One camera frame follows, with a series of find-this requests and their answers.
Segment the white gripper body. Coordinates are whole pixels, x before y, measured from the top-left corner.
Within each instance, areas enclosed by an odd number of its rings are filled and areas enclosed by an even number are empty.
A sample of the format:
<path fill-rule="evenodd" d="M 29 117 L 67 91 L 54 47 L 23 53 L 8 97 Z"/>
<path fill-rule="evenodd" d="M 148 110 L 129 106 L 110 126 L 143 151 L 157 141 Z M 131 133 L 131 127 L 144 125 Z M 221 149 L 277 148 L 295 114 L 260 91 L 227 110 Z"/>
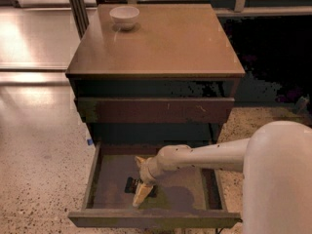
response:
<path fill-rule="evenodd" d="M 144 166 L 139 168 L 139 177 L 144 183 L 154 185 L 156 177 L 160 175 L 160 172 L 156 158 L 149 157 L 146 159 Z"/>

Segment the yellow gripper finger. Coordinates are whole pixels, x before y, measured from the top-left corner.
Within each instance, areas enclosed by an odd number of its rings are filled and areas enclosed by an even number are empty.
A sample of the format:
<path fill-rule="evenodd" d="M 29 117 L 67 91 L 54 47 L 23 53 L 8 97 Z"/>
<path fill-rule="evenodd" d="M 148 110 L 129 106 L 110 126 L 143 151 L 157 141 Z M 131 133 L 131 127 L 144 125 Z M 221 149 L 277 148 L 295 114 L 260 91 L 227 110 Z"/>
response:
<path fill-rule="evenodd" d="M 136 193 L 133 200 L 133 206 L 138 208 L 152 191 L 153 185 L 140 182 L 136 187 Z"/>
<path fill-rule="evenodd" d="M 142 168 L 144 166 L 144 164 L 146 163 L 146 159 L 139 157 L 139 156 L 136 156 L 135 160 L 136 160 L 136 164 L 139 168 Z"/>

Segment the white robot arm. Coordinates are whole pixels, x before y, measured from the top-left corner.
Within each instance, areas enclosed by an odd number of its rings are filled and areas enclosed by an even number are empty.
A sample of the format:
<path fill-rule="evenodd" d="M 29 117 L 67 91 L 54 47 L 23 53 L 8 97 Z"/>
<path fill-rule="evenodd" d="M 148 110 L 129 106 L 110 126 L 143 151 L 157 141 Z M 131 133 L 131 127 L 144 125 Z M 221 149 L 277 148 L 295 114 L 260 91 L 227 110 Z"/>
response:
<path fill-rule="evenodd" d="M 242 234 L 312 234 L 312 129 L 307 126 L 271 122 L 249 138 L 197 148 L 168 145 L 136 163 L 141 182 L 135 207 L 168 171 L 235 171 L 244 176 Z"/>

